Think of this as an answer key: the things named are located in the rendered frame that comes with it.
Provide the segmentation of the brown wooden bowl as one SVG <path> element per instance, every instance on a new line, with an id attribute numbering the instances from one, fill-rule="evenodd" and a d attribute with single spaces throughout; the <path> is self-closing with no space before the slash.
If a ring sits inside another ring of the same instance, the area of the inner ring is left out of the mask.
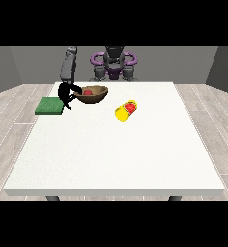
<path id="1" fill-rule="evenodd" d="M 92 95 L 84 95 L 85 90 L 91 90 L 93 92 Z M 106 86 L 100 85 L 91 85 L 91 86 L 83 86 L 82 94 L 77 92 L 73 92 L 76 95 L 76 98 L 85 104 L 96 104 L 103 101 L 108 93 L 108 88 Z"/>

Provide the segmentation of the yellow cup with melon print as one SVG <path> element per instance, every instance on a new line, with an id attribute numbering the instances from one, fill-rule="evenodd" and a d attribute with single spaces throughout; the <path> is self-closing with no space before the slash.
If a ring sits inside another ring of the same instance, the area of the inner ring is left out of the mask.
<path id="1" fill-rule="evenodd" d="M 129 100 L 115 110 L 116 118 L 125 122 L 137 109 L 137 103 L 135 100 Z"/>

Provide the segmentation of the green square pad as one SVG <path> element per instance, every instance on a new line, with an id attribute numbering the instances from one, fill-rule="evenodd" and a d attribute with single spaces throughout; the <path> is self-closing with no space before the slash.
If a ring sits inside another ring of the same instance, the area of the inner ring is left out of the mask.
<path id="1" fill-rule="evenodd" d="M 64 109 L 63 102 L 58 97 L 43 97 L 36 110 L 36 115 L 61 115 Z"/>

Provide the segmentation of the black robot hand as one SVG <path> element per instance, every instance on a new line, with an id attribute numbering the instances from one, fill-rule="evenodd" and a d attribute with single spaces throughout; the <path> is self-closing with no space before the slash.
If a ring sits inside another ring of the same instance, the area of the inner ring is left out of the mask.
<path id="1" fill-rule="evenodd" d="M 82 88 L 75 84 L 69 84 L 68 82 L 62 82 L 58 88 L 58 97 L 64 103 L 64 106 L 69 110 L 69 103 L 76 99 L 75 94 L 71 94 L 70 90 L 73 90 L 79 94 L 82 94 Z"/>

